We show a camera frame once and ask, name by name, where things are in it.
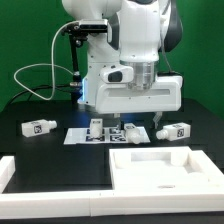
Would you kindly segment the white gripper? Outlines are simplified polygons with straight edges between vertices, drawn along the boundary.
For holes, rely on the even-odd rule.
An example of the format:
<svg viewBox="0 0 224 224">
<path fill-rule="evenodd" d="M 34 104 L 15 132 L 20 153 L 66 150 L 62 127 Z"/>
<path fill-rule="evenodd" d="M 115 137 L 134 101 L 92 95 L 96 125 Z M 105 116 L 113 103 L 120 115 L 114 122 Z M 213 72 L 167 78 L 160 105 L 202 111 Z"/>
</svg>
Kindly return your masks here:
<svg viewBox="0 0 224 224">
<path fill-rule="evenodd" d="M 100 114 L 113 114 L 121 129 L 120 113 L 156 112 L 153 117 L 157 129 L 165 111 L 177 111 L 181 106 L 181 76 L 155 77 L 148 87 L 132 87 L 134 69 L 118 65 L 100 71 L 95 97 L 95 109 Z"/>
</svg>

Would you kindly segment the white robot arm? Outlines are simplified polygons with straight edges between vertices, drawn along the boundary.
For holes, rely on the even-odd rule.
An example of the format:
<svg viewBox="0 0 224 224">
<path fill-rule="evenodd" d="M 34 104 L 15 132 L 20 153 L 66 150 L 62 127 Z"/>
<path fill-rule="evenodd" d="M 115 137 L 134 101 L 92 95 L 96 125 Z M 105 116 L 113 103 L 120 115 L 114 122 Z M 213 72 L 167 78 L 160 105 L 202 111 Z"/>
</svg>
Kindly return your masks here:
<svg viewBox="0 0 224 224">
<path fill-rule="evenodd" d="M 77 102 L 100 114 L 181 107 L 183 78 L 157 71 L 160 57 L 182 38 L 176 0 L 62 0 L 75 22 L 65 28 L 71 46 L 88 43 L 88 71 Z"/>
</svg>

